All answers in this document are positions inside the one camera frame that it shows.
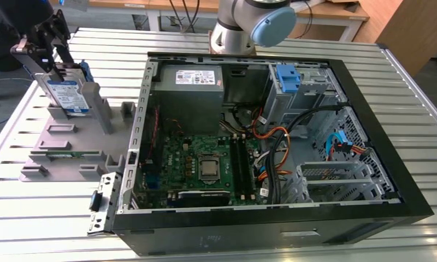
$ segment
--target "connector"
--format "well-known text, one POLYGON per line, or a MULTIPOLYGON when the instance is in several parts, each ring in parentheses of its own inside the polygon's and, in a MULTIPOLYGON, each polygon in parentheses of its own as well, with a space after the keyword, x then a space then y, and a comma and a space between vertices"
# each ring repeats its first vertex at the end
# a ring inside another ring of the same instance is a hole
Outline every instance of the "connector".
POLYGON ((373 149, 370 147, 368 147, 364 150, 362 154, 360 154, 360 161, 362 161, 370 155, 372 151, 373 151, 373 149))
POLYGON ((348 144, 346 142, 337 144, 333 149, 336 152, 342 152, 342 153, 349 153, 350 152, 350 148, 353 147, 353 145, 348 144))

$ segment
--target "blue drive bay latch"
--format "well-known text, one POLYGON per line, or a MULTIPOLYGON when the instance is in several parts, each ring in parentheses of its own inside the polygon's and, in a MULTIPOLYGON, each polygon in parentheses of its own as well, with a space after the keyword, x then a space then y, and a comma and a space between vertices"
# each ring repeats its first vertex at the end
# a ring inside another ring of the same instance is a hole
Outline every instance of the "blue drive bay latch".
POLYGON ((293 64, 278 64, 276 66, 277 77, 282 84, 284 93, 296 93, 301 84, 301 75, 293 64))

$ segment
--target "slotted metal table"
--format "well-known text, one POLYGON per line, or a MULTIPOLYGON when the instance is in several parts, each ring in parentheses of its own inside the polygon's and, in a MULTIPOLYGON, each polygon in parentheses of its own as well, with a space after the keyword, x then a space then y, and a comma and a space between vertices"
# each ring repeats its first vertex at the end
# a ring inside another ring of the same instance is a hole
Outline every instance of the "slotted metal table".
MULTIPOLYGON (((137 102, 148 51, 208 52, 208 35, 80 28, 70 40, 112 105, 137 102)), ((437 261, 437 109, 388 50, 373 44, 286 40, 258 55, 341 59, 434 216, 353 245, 162 257, 161 261, 437 261)), ((116 236, 86 237, 98 182, 20 182, 49 113, 34 82, 0 134, 0 261, 138 259, 116 236)))

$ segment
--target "metal bracket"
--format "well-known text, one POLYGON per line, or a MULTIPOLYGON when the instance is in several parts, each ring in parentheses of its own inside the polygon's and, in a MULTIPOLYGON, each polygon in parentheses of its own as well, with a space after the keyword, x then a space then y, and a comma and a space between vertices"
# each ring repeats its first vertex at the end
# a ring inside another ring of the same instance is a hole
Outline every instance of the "metal bracket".
POLYGON ((90 225, 88 235, 109 235, 121 188, 121 175, 116 172, 102 175, 98 188, 90 199, 90 225))

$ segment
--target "blue hard drive label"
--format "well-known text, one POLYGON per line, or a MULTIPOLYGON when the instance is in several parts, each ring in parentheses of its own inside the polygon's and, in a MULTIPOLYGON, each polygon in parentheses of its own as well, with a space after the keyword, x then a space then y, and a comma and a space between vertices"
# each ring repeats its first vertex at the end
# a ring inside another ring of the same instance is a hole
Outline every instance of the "blue hard drive label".
POLYGON ((86 100, 81 93, 81 87, 76 81, 48 81, 49 90, 62 109, 73 113, 89 111, 86 100))

